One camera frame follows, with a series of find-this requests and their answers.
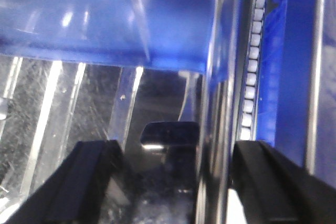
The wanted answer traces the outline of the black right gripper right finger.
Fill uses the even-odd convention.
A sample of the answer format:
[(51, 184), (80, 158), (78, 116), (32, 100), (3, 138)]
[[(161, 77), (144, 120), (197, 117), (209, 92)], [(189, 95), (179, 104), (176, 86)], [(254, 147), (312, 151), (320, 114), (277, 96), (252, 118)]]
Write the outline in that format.
[(238, 141), (231, 178), (247, 223), (335, 223), (335, 189), (262, 141)]

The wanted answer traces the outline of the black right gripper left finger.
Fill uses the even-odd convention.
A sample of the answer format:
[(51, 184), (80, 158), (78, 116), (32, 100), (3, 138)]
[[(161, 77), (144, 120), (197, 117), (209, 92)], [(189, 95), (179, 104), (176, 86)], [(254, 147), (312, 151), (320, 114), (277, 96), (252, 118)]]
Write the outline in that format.
[(98, 223), (105, 208), (122, 223), (132, 205), (132, 179), (116, 140), (78, 142), (7, 223)]

